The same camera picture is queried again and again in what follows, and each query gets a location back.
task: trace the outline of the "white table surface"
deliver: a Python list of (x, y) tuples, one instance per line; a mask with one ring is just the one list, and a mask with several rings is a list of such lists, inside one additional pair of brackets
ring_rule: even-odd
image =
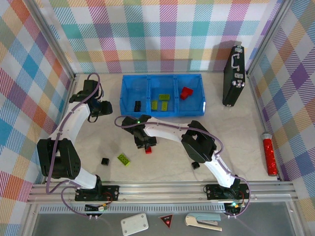
[[(113, 113), (99, 117), (96, 123), (85, 121), (82, 125), (75, 143), (82, 167), (103, 181), (216, 180), (202, 164), (199, 169), (192, 169), (193, 161), (181, 143), (157, 138), (153, 153), (145, 154), (144, 149), (137, 149), (131, 134), (114, 126), (115, 117), (121, 114), (122, 76), (100, 75), (105, 99), (111, 102)], [(79, 77), (76, 92), (83, 88), (86, 77)], [(264, 129), (250, 86), (245, 86), (234, 107), (227, 108), (222, 105), (223, 73), (202, 73), (202, 79), (207, 101), (203, 117), (159, 119), (179, 123), (199, 121), (224, 143), (221, 157), (233, 173), (247, 180), (276, 180), (266, 172), (260, 138)], [(117, 159), (121, 153), (131, 161), (129, 166)], [(109, 166), (101, 165), (104, 157), (110, 159)]]

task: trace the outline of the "black briefcase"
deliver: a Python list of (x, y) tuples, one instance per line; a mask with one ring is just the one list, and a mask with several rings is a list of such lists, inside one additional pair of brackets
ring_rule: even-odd
[(223, 105), (233, 107), (244, 86), (244, 47), (234, 46), (224, 68)]

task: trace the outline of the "checkered fabric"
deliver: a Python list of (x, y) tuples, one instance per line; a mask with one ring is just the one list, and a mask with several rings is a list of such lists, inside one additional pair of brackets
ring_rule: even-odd
[(22, 0), (0, 0), (0, 236), (15, 236), (70, 79)]
[(315, 235), (315, 0), (296, 0), (253, 85), (281, 171), (292, 180)]
[(251, 62), (281, 1), (36, 2), (76, 72), (116, 73), (223, 71), (236, 41)]

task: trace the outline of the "red lego brick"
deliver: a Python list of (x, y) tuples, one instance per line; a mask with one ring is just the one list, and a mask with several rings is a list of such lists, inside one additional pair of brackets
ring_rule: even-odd
[(146, 154), (150, 154), (150, 153), (152, 153), (151, 147), (149, 147), (149, 148), (146, 150)]
[(186, 92), (181, 93), (181, 99), (182, 100), (185, 100), (187, 97), (188, 97), (188, 93), (186, 93)]
[(193, 90), (191, 88), (183, 87), (182, 93), (185, 92), (189, 96), (192, 96)]

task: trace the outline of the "red glitter tube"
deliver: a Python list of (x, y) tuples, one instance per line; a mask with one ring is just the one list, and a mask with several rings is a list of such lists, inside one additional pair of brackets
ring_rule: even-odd
[(268, 132), (264, 132), (261, 135), (264, 143), (267, 171), (269, 176), (276, 176), (278, 174), (277, 164), (275, 160), (274, 149), (272, 147), (272, 135)]

